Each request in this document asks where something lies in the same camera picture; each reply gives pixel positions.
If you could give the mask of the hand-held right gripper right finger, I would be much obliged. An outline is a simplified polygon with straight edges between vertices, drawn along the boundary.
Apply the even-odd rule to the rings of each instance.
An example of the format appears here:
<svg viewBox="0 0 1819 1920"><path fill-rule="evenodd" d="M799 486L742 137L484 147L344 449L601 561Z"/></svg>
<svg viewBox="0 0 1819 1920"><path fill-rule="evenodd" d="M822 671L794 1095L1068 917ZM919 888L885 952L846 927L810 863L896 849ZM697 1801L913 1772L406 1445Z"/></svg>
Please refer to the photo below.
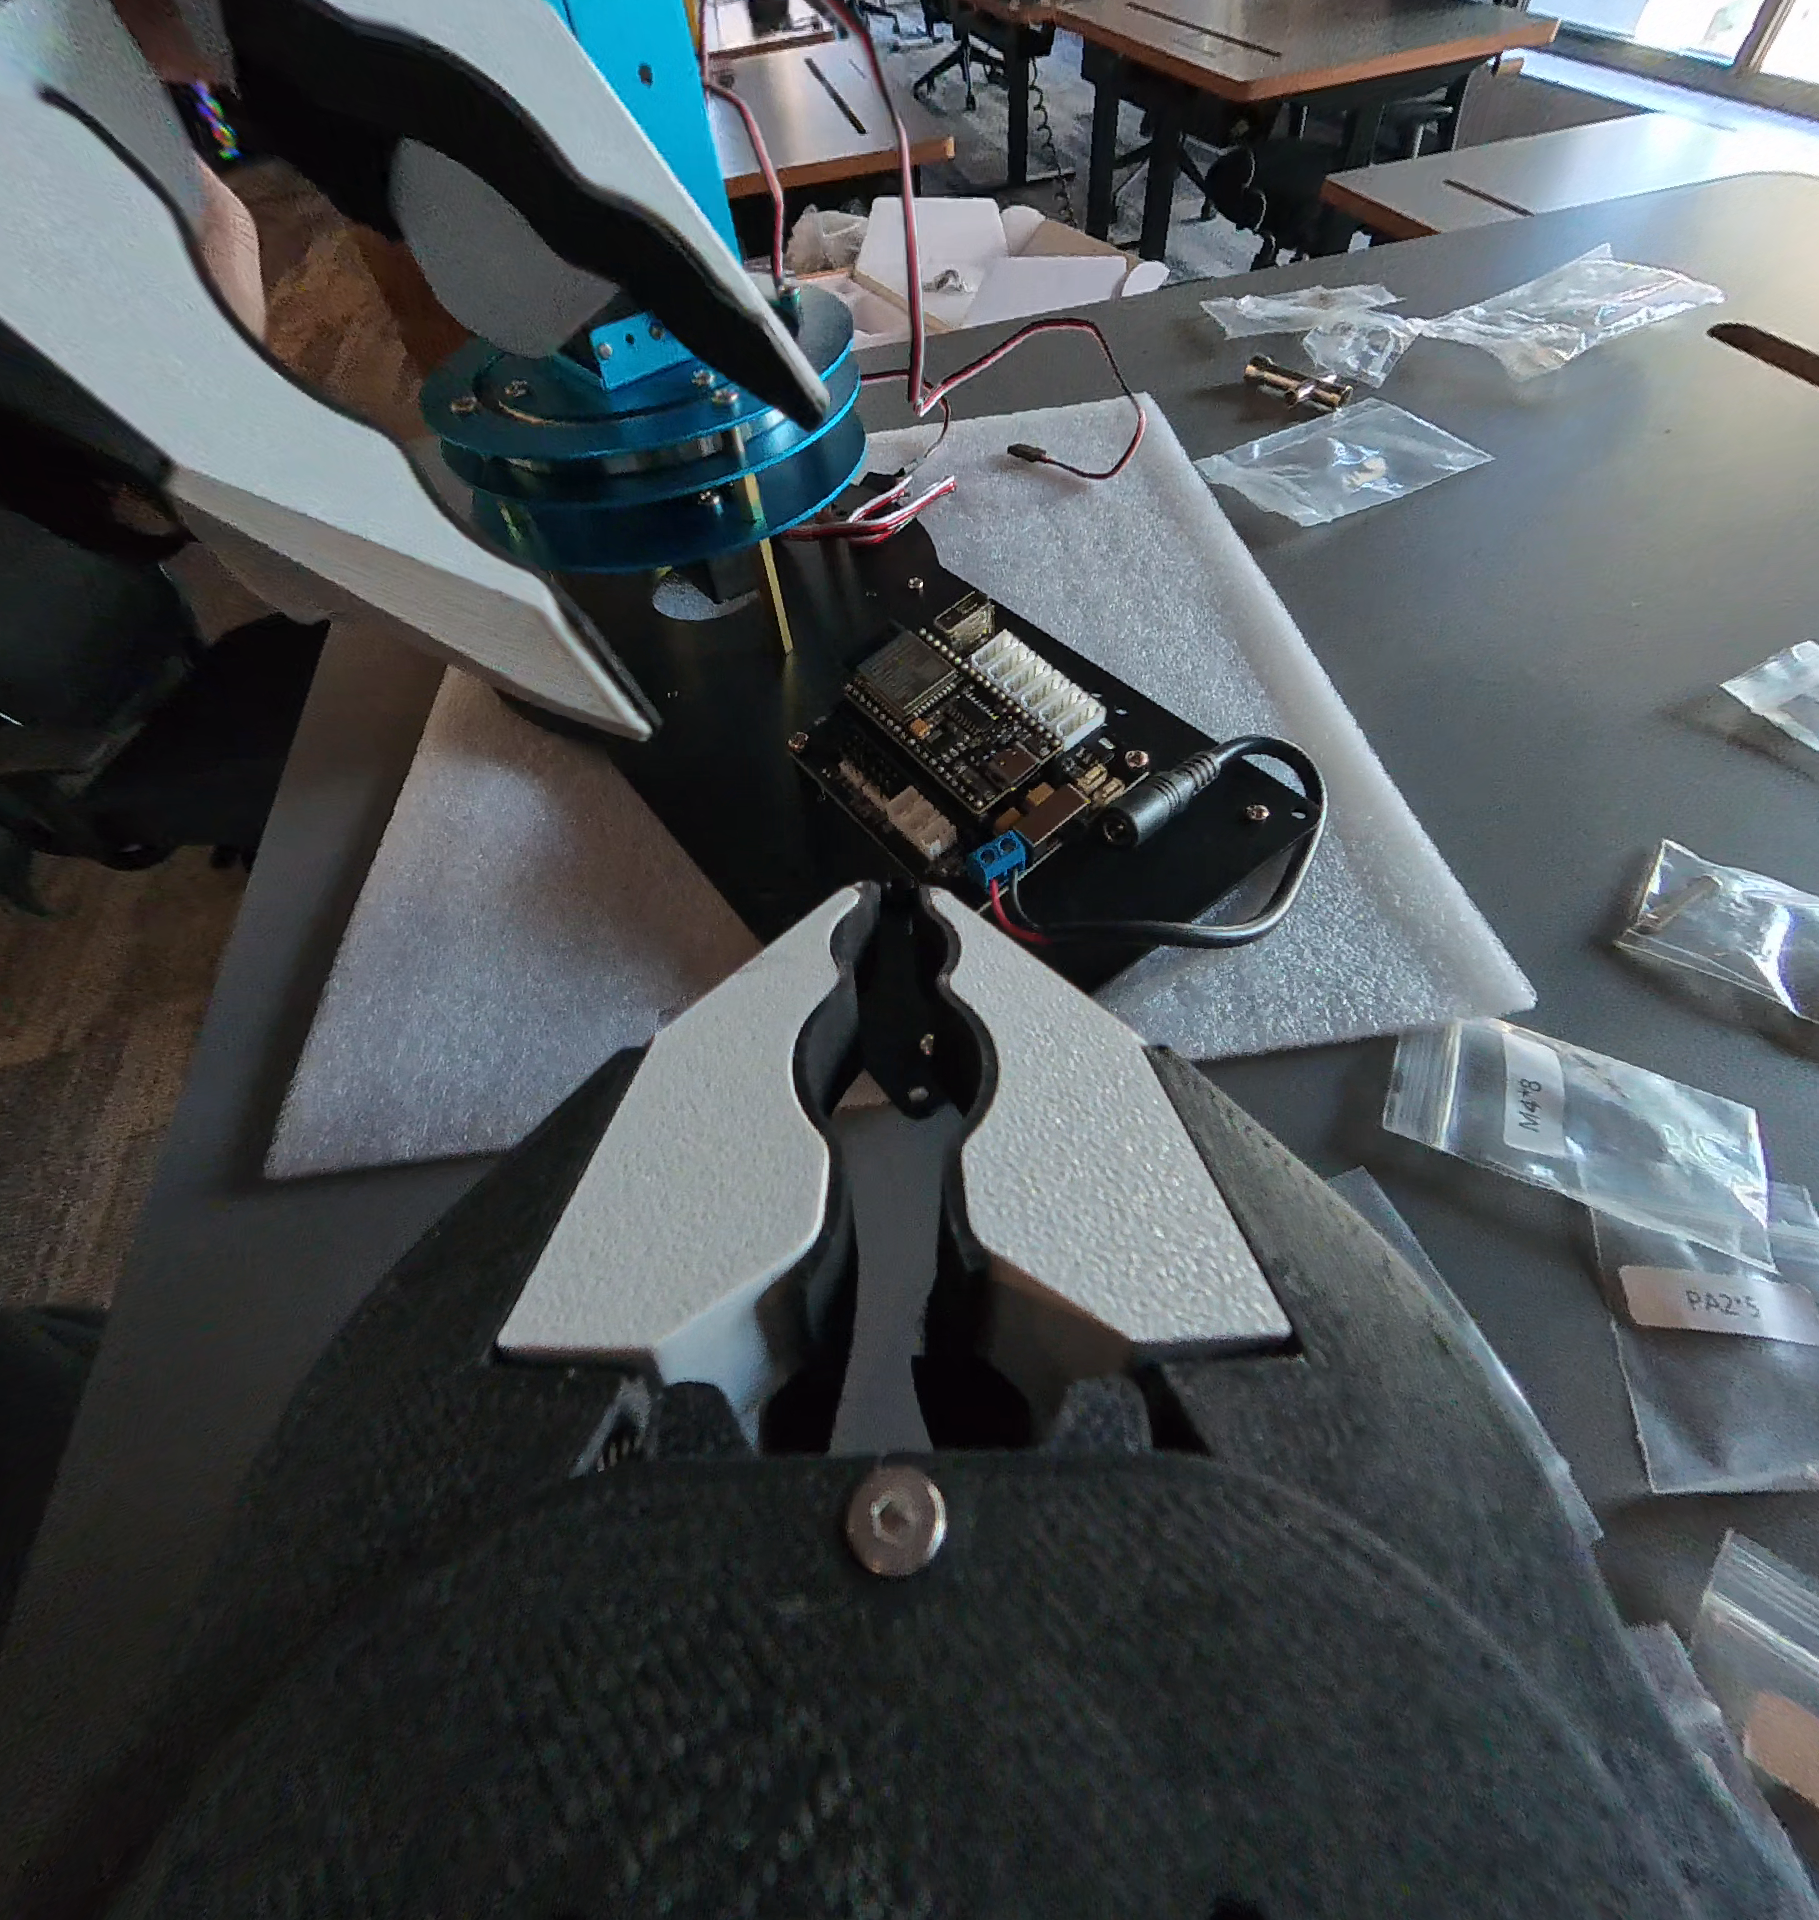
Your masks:
<svg viewBox="0 0 1819 1920"><path fill-rule="evenodd" d="M986 1089L962 1203L986 1260L994 1365L1277 1349L1291 1322L1140 1037L950 894L941 986Z"/></svg>

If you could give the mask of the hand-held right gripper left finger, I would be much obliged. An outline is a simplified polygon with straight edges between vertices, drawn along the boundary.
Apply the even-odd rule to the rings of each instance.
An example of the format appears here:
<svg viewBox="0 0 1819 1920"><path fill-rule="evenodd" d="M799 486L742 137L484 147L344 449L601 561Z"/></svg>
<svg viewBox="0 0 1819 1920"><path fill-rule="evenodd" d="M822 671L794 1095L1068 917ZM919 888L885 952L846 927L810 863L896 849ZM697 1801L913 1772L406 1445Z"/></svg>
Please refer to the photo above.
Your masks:
<svg viewBox="0 0 1819 1920"><path fill-rule="evenodd" d="M855 1035L869 888L832 894L645 1048L496 1347L778 1388L829 1239L825 1096Z"/></svg>

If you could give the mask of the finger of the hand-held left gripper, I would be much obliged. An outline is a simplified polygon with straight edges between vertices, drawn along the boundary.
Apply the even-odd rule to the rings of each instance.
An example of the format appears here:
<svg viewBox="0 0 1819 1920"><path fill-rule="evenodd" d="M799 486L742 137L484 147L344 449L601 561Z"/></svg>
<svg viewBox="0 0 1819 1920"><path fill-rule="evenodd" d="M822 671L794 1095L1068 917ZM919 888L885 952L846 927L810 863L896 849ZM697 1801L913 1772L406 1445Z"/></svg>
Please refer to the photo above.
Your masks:
<svg viewBox="0 0 1819 1920"><path fill-rule="evenodd" d="M228 2L240 105L468 334L559 353L615 295L786 418L825 383L737 253L681 4Z"/></svg>
<svg viewBox="0 0 1819 1920"><path fill-rule="evenodd" d="M655 708L543 579L480 545L389 433L226 310L176 208L84 120L0 92L0 323L162 456L190 533L297 618L394 634L626 739Z"/></svg>

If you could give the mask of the wood edged grey desk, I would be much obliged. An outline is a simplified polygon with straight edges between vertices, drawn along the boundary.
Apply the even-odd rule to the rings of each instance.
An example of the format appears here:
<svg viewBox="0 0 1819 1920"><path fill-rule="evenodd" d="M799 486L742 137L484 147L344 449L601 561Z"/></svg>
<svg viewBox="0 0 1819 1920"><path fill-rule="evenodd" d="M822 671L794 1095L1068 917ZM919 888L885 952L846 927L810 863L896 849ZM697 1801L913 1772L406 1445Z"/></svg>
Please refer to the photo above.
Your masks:
<svg viewBox="0 0 1819 1920"><path fill-rule="evenodd" d="M1158 259L1200 102L1225 109L1320 105L1345 120L1336 170L1374 155L1387 105L1460 85L1505 54L1538 50L1559 20L1523 4L1402 2L1074 2L973 4L1019 32L1053 28L1077 37L1096 89L1085 165L1085 232L1113 222L1117 111L1148 105L1146 187L1137 251Z"/></svg>
<svg viewBox="0 0 1819 1920"><path fill-rule="evenodd" d="M1413 242L1779 170L1754 137L1641 113L1331 174L1322 203L1372 238Z"/></svg>
<svg viewBox="0 0 1819 1920"><path fill-rule="evenodd" d="M718 60L710 65L710 81L751 109L786 197L896 174L890 111L846 41ZM705 111L730 201L767 197L735 109L709 98ZM901 100L896 111L915 168L955 155L954 134L934 115L912 100Z"/></svg>

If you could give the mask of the white foam sheet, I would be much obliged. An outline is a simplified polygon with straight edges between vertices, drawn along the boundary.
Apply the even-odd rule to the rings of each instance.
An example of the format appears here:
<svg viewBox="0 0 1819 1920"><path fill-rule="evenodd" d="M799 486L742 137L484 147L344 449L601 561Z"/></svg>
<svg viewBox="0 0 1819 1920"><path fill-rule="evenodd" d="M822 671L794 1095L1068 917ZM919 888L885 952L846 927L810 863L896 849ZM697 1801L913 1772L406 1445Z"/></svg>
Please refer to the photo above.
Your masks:
<svg viewBox="0 0 1819 1920"><path fill-rule="evenodd" d="M1535 1006L1322 661L1153 399L1119 481L1119 399L957 420L922 519L938 559L1207 735L1269 733L1322 769L1331 821L1266 941L1157 952L1096 999L1192 1061L1396 1035ZM611 1052L648 1042L760 940L608 755L448 669L320 994L270 1178L476 1158L525 1137Z"/></svg>

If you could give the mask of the black office chair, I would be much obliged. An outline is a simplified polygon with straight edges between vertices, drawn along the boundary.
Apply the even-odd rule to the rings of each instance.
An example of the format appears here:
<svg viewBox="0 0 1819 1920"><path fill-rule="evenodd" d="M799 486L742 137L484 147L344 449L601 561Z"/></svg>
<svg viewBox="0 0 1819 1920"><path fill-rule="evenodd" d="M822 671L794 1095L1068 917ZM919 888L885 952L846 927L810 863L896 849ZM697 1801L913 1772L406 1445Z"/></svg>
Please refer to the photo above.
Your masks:
<svg viewBox="0 0 1819 1920"><path fill-rule="evenodd" d="M0 899L32 914L41 856L251 862L327 638L273 611L207 638L188 539L139 494L107 507L78 542L0 503Z"/></svg>

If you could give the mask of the black control circuit board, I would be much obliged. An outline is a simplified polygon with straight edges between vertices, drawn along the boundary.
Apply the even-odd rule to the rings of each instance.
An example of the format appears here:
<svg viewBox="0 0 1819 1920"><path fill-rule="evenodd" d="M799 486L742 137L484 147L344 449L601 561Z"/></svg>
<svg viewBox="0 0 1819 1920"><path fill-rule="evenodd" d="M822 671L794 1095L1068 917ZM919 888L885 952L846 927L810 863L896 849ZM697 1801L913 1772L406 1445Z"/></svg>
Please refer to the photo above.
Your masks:
<svg viewBox="0 0 1819 1920"><path fill-rule="evenodd" d="M794 733L799 772L908 876L986 904L1153 772L1117 711L980 590L894 623Z"/></svg>

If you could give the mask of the cluster of labelled screw bags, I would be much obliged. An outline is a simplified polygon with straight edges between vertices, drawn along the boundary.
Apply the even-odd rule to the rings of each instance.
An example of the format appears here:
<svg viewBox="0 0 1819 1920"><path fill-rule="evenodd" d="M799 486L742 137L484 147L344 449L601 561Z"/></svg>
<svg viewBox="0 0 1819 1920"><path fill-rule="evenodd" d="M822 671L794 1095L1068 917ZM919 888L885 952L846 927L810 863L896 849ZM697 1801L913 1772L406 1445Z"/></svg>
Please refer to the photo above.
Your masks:
<svg viewBox="0 0 1819 1920"><path fill-rule="evenodd" d="M1598 1510L1819 1859L1819 638L1679 671L1527 669L1425 707L1425 782L1535 977L1402 1042L1398 1178L1468 1215L1491 1309Z"/></svg>

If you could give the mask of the white cardboard box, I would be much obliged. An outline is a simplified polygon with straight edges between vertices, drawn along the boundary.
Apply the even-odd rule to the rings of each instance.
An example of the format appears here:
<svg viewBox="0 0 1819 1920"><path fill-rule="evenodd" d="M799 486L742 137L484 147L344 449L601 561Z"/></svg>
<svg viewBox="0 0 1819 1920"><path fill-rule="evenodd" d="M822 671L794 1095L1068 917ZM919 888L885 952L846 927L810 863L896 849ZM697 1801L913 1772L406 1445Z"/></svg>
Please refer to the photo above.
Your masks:
<svg viewBox="0 0 1819 1920"><path fill-rule="evenodd" d="M1170 277L1163 263L1140 263L1032 208L1002 209L986 197L918 200L915 227L929 334L1135 297ZM896 197L875 197L862 215L799 213L783 238L783 265L848 309L858 346L908 340Z"/></svg>

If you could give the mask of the empty clear plastic bag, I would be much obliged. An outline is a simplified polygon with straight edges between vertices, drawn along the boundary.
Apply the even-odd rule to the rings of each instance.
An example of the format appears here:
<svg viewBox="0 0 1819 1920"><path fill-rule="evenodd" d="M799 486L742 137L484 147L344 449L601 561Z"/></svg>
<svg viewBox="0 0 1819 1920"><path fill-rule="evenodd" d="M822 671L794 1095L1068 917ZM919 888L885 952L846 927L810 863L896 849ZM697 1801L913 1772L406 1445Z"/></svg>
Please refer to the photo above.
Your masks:
<svg viewBox="0 0 1819 1920"><path fill-rule="evenodd" d="M1310 367L1325 380L1377 389L1428 325L1383 309L1331 310L1303 335Z"/></svg>
<svg viewBox="0 0 1819 1920"><path fill-rule="evenodd" d="M1725 292L1681 270L1621 263L1602 244L1499 295L1422 323L1422 338L1485 353L1511 380L1561 371L1583 355L1663 325Z"/></svg>
<svg viewBox="0 0 1819 1920"><path fill-rule="evenodd" d="M1399 301L1380 283L1316 283L1280 294L1208 297L1200 310L1230 340L1308 334L1336 318L1372 314Z"/></svg>
<svg viewBox="0 0 1819 1920"><path fill-rule="evenodd" d="M1194 468L1211 489L1237 492L1263 513L1294 527L1325 527L1490 459L1435 422L1369 399L1213 452Z"/></svg>

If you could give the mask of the bright glass window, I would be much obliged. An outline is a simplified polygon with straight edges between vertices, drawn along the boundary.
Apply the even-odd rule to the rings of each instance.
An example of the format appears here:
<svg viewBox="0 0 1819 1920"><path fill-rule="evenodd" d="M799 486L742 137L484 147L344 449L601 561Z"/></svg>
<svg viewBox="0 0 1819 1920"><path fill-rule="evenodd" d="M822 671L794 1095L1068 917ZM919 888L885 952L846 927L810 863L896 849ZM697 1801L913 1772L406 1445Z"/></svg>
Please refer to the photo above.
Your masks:
<svg viewBox="0 0 1819 1920"><path fill-rule="evenodd" d="M1530 2L1559 44L1696 60L1741 80L1819 89L1819 2Z"/></svg>

